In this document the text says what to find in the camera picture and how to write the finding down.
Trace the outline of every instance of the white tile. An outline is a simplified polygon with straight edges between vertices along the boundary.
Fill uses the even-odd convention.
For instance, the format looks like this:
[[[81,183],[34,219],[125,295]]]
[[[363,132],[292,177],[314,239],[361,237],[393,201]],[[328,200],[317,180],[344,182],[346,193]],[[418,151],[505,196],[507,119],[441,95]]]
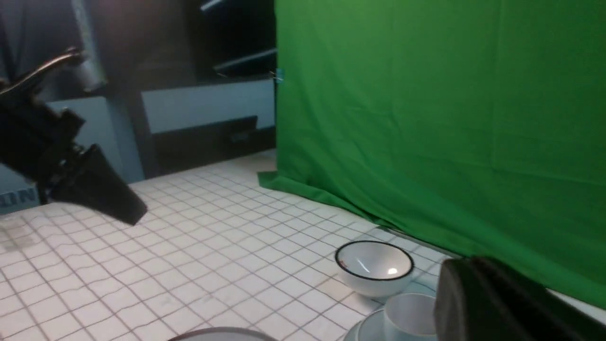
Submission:
[[[319,316],[303,327],[303,329],[322,341],[334,341],[345,334],[345,329],[324,316]]]
[[[89,266],[96,265],[94,259],[92,259],[89,255],[73,255],[69,256],[65,259],[65,262],[69,265],[70,268],[76,270],[80,268],[88,268]]]
[[[229,239],[232,243],[238,243],[241,240],[248,238],[248,234],[238,229],[227,230],[225,232],[222,232],[221,235]]]
[[[202,228],[200,224],[192,220],[185,220],[180,223],[176,223],[175,226],[181,230],[181,232],[189,233],[195,231],[199,228]]]
[[[148,221],[148,222],[144,223],[143,225],[152,231],[157,231],[157,230],[164,229],[164,228],[167,228],[170,226],[170,224],[168,224],[166,221],[164,221],[162,219],[155,219],[152,221]]]
[[[292,301],[282,307],[282,309],[278,310],[278,314],[286,317],[289,321],[298,326],[304,326],[318,316],[315,311],[297,301]]]
[[[279,309],[293,300],[292,297],[274,287],[261,292],[260,294],[256,295],[255,298],[271,309]]]
[[[118,229],[116,229],[112,224],[101,224],[90,228],[89,230],[91,230],[92,233],[102,237],[110,233],[116,232]]]
[[[83,243],[80,243],[79,245],[88,253],[105,249],[108,246],[106,242],[104,242],[101,238],[95,238],[89,241],[85,241]]]
[[[183,232],[174,226],[169,226],[167,228],[157,230],[156,234],[164,239],[171,239],[171,238],[177,237],[179,235],[182,235]]]
[[[78,322],[71,314],[65,314],[50,321],[46,321],[42,323],[40,327],[51,340],[59,340],[61,337],[80,329]]]
[[[141,263],[139,266],[151,275],[156,275],[172,268],[172,265],[169,262],[160,258],[150,259]]]
[[[202,243],[188,246],[183,251],[185,251],[188,255],[192,256],[195,259],[201,259],[204,256],[214,252],[214,250],[212,250],[211,248],[209,248],[208,246],[206,246]]]
[[[417,255],[414,253],[409,253],[409,255],[415,261],[415,268],[417,268],[417,269],[427,271],[427,270],[429,270],[429,268],[431,268],[432,266],[434,266],[436,264],[435,262],[432,262],[431,260],[429,260],[425,257],[421,257],[420,255]]]
[[[320,221],[324,220],[324,218],[318,217],[317,215],[308,212],[302,216],[299,217],[299,219],[301,219],[302,221],[308,223],[308,224],[312,224],[315,225],[317,223],[319,223]]]
[[[25,309],[0,317],[0,322],[4,335],[16,334],[34,325],[34,321]]]
[[[22,308],[23,304],[21,304],[21,301],[17,295],[9,296],[0,300],[0,316],[10,314],[11,312]]]
[[[326,311],[337,303],[337,301],[333,300],[330,296],[315,289],[306,292],[304,295],[299,297],[298,300],[320,313]]]
[[[265,228],[263,228],[263,227],[261,227],[259,225],[256,225],[254,223],[248,223],[248,224],[242,226],[241,228],[239,228],[239,230],[242,231],[242,232],[246,232],[246,233],[248,233],[250,235],[255,235],[255,234],[257,234],[257,233],[259,233],[261,231],[264,231]]]
[[[45,337],[42,331],[37,326],[28,328],[17,335],[11,336],[6,341],[32,341],[32,340],[44,340]]]
[[[284,225],[284,224],[280,224],[278,226],[274,226],[270,229],[270,231],[277,233],[279,235],[281,235],[284,238],[290,237],[291,235],[297,234],[298,231],[293,229],[293,228],[289,228],[288,226]]]
[[[38,323],[54,319],[68,311],[67,307],[61,302],[58,296],[49,297],[43,301],[30,305],[29,308]]]
[[[229,284],[223,277],[211,272],[205,276],[200,277],[195,280],[196,284],[198,284],[202,289],[213,292],[219,288],[222,288]]]
[[[183,264],[178,269],[190,280],[198,279],[210,272],[210,269],[196,261]]]
[[[317,286],[328,279],[328,276],[325,274],[309,267],[297,272],[295,277],[311,286]]]
[[[59,296],[70,310],[78,309],[97,300],[97,297],[88,288],[69,290],[59,294]]]
[[[251,295],[258,294],[270,286],[267,281],[254,274],[250,274],[243,279],[240,279],[235,284]]]
[[[311,290],[311,286],[308,286],[307,284],[301,282],[300,280],[294,277],[289,277],[281,281],[280,283],[276,284],[275,287],[295,298]]]
[[[0,300],[5,299],[6,297],[12,296],[14,294],[15,292],[13,291],[13,288],[10,287],[8,282],[0,283]]]
[[[286,256],[286,257],[274,262],[274,265],[289,274],[294,274],[305,267],[305,264],[299,262],[298,260],[292,258],[291,256]]]
[[[205,320],[210,320],[228,309],[223,302],[210,295],[193,302],[189,307]]]
[[[272,227],[280,224],[279,221],[274,220],[274,219],[270,219],[270,218],[267,218],[267,217],[259,218],[259,219],[255,220],[254,223],[257,224],[257,225],[259,225],[259,226],[262,226],[262,227],[264,227],[266,229],[272,228]]]
[[[108,279],[111,276],[101,265],[78,269],[76,270],[76,273],[78,276],[80,276],[84,283],[92,283],[98,280]]]
[[[316,338],[307,334],[303,330],[297,330],[294,334],[289,336],[285,341],[316,341]]]
[[[310,226],[307,229],[304,229],[302,232],[315,239],[320,239],[329,234],[328,231],[325,231],[321,228],[317,228],[316,226]]]
[[[206,291],[200,288],[195,283],[186,283],[178,288],[170,291],[177,299],[188,305],[189,303],[199,300],[206,295]]]
[[[231,260],[236,260],[249,254],[248,251],[242,249],[238,245],[227,246],[226,248],[219,250],[219,252]]]
[[[328,311],[323,313],[324,316],[328,317],[331,321],[336,322],[338,325],[345,329],[350,329],[356,323],[364,319],[364,316],[342,304],[337,304],[330,308]]]
[[[231,226],[233,228],[239,228],[240,226],[248,223],[248,220],[243,219],[243,218],[238,217],[237,215],[235,215],[235,216],[233,216],[231,218],[223,220],[223,222],[225,224],[228,224],[229,226]]]
[[[176,251],[163,256],[163,259],[171,263],[173,266],[183,265],[192,262],[194,259],[183,251]]]
[[[236,305],[249,297],[245,291],[233,284],[215,291],[213,296],[228,306]]]
[[[143,303],[120,310],[117,315],[130,329],[146,325],[156,319],[152,311]]]
[[[301,246],[307,246],[307,245],[313,243],[314,241],[316,241],[315,238],[312,238],[312,237],[308,236],[307,234],[304,234],[301,232],[299,232],[295,235],[291,235],[288,239]]]
[[[337,232],[335,232],[335,234],[340,235],[341,237],[344,237],[348,240],[354,240],[362,235],[361,232],[356,231],[354,229],[350,229],[350,228],[342,228],[342,229],[338,230]]]
[[[118,257],[103,263],[103,267],[112,275],[119,274],[136,265],[126,257]]]
[[[106,262],[108,260],[120,257],[120,254],[117,253],[112,248],[104,248],[95,252],[90,253],[91,257],[99,263]]]
[[[183,234],[178,237],[172,238],[172,239],[170,239],[170,242],[172,244],[174,244],[175,246],[177,246],[179,249],[185,249],[188,246],[199,243],[196,239],[194,239],[193,237],[191,237],[187,234]]]
[[[278,340],[284,340],[297,330],[297,326],[278,314],[272,314],[256,324],[259,329]]]
[[[209,226],[211,224],[216,223],[218,220],[208,214],[205,214],[198,218],[194,218],[194,221],[200,224],[201,226]]]
[[[236,262],[251,272],[261,269],[267,265],[266,261],[253,254],[240,258]]]
[[[260,278],[268,281],[271,284],[280,282],[281,280],[288,277],[288,274],[273,265],[268,265],[261,270],[255,272]]]
[[[442,265],[441,264],[435,264],[427,272],[429,272],[430,274],[432,274],[434,276],[440,276],[440,270],[441,269],[442,269]]]
[[[269,230],[259,232],[258,234],[255,235],[255,237],[258,240],[263,241],[266,244],[273,244],[273,243],[277,242],[278,240],[282,239],[282,236],[280,236],[279,234],[276,234],[272,231],[269,231]]]
[[[356,231],[360,231],[362,233],[366,233],[377,227],[377,224],[371,223],[370,221],[357,221],[348,226]]]
[[[37,272],[31,272],[27,275],[23,275],[12,279],[10,284],[13,286],[16,292],[25,291],[31,289],[35,286],[44,283],[44,279]]]
[[[73,314],[82,323],[82,325],[90,326],[110,317],[112,312],[109,311],[109,309],[107,309],[103,303],[94,302],[74,310]]]
[[[113,311],[119,311],[139,302],[139,299],[128,288],[122,288],[116,292],[108,294],[102,298],[102,301]]]
[[[32,305],[41,300],[47,299],[53,296],[55,292],[46,283],[33,287],[19,293],[20,298],[23,300],[25,305]]]
[[[183,276],[176,269],[155,275],[155,279],[160,282],[160,284],[166,288],[166,290],[171,290],[189,281],[187,277]]]
[[[420,248],[415,250],[415,254],[423,256],[429,260],[432,260],[434,262],[439,262],[442,258],[444,258],[445,254],[436,251],[436,250],[432,250],[430,248],[427,248],[425,246],[421,246]]]
[[[213,218],[215,218],[215,219],[217,219],[219,221],[226,220],[229,217],[233,217],[233,213],[228,212],[228,211],[226,211],[224,209],[218,209],[216,211],[213,211],[213,212],[209,213],[208,215],[210,215],[211,217],[213,217]]]
[[[136,240],[139,244],[141,244],[143,246],[151,246],[151,245],[158,244],[161,241],[164,241],[159,235],[157,235],[153,232],[142,235],[141,237],[137,237]]]
[[[243,241],[240,241],[238,243],[238,245],[242,246],[243,248],[245,248],[246,250],[248,250],[250,252],[255,252],[257,250],[260,250],[260,249],[266,247],[265,243],[263,243],[262,241],[258,240],[255,237],[246,238]]]
[[[4,276],[6,276],[7,279],[13,279],[21,275],[29,274],[34,270],[34,267],[26,260],[2,267]]]
[[[349,242],[349,239],[343,238],[336,234],[329,234],[326,237],[322,238],[322,241],[328,245],[332,245],[335,248],[339,248],[344,244]]]
[[[249,271],[237,263],[229,263],[228,265],[217,269],[217,273],[230,282],[235,282],[248,275]]]
[[[329,255],[331,252],[334,252],[336,249],[336,247],[321,241],[316,241],[315,243],[309,244],[306,246],[306,248],[324,257]]]
[[[293,243],[292,241],[290,241],[286,238],[282,239],[276,243],[273,243],[271,246],[287,255],[290,255],[291,253],[302,248],[301,245]]]
[[[140,280],[146,279],[149,275],[139,267],[134,267],[116,275],[116,278],[126,284],[133,284]]]
[[[95,336],[97,341],[113,340],[128,332],[126,326],[115,316],[89,326],[87,329]]]
[[[321,228],[321,229],[323,229],[323,230],[326,230],[328,232],[336,232],[336,231],[340,230],[343,227],[343,226],[341,226],[341,225],[339,225],[337,223],[334,223],[334,222],[332,222],[330,220],[321,221],[320,223],[316,224],[316,226],[319,227],[319,228]]]
[[[351,294],[351,289],[348,286],[334,279],[329,279],[322,283],[318,286],[318,290],[337,301],[340,301]]]
[[[206,265],[206,267],[212,270],[218,269],[230,262],[231,261],[229,258],[218,252],[211,253],[210,255],[200,259],[200,263]]]
[[[178,334],[186,333],[204,321],[189,308],[181,308],[162,319]]]
[[[155,258],[156,255],[152,254],[149,250],[141,249],[139,251],[133,252],[131,254],[126,255],[126,257],[133,261],[135,264],[141,264]]]
[[[166,291],[153,279],[145,279],[141,282],[132,284],[130,289],[142,300],[147,300]]]
[[[77,243],[82,243],[84,241],[92,240],[92,239],[97,238],[97,236],[94,233],[90,232],[89,230],[83,230],[83,231],[80,231],[80,232],[74,232],[74,233],[70,234],[70,236]]]
[[[241,218],[244,218],[248,221],[254,221],[254,220],[257,220],[257,219],[263,217],[262,214],[257,213],[255,211],[248,211],[248,212],[241,213],[239,215]]]
[[[84,329],[80,329],[79,331],[69,334],[68,336],[61,339],[61,341],[94,341],[88,336],[88,333],[84,331]]]
[[[270,263],[273,263],[286,256],[284,253],[272,248],[271,246],[266,246],[261,250],[256,251],[255,255]]]
[[[209,247],[218,250],[218,249],[222,249],[226,246],[230,246],[231,242],[229,239],[221,236],[221,235],[215,235],[214,237],[205,240],[204,244],[208,245]]]
[[[272,313],[270,308],[253,297],[236,305],[233,310],[250,323],[257,323]]]
[[[308,249],[300,249],[300,250],[292,253],[292,255],[290,255],[290,256],[306,265],[313,264],[316,261],[318,261],[320,258],[322,258],[317,253],[311,252]]]

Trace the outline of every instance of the green backdrop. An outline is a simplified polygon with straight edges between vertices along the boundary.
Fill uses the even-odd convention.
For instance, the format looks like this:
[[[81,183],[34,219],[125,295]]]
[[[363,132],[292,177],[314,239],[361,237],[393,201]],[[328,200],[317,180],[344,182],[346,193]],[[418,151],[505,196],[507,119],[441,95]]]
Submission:
[[[264,186],[606,308],[606,1],[277,0]]]

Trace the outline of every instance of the plate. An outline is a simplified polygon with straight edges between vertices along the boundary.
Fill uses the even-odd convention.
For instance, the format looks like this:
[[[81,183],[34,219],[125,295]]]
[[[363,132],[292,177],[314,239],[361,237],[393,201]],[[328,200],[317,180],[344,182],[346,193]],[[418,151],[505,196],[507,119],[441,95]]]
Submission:
[[[383,341],[385,340],[383,328],[383,309],[381,309],[360,322],[355,341]]]
[[[358,322],[356,323],[355,326],[353,326],[345,335],[345,337],[343,338],[343,341],[357,341],[357,337],[358,337],[358,328],[360,328],[360,324],[362,322]]]

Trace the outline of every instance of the white bowl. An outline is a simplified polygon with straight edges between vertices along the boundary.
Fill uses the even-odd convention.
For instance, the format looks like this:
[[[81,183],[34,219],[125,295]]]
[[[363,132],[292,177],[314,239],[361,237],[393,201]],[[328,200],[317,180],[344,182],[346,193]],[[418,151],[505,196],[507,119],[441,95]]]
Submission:
[[[335,252],[343,282],[367,297],[401,292],[412,280],[415,263],[406,251],[381,241],[353,241]]]

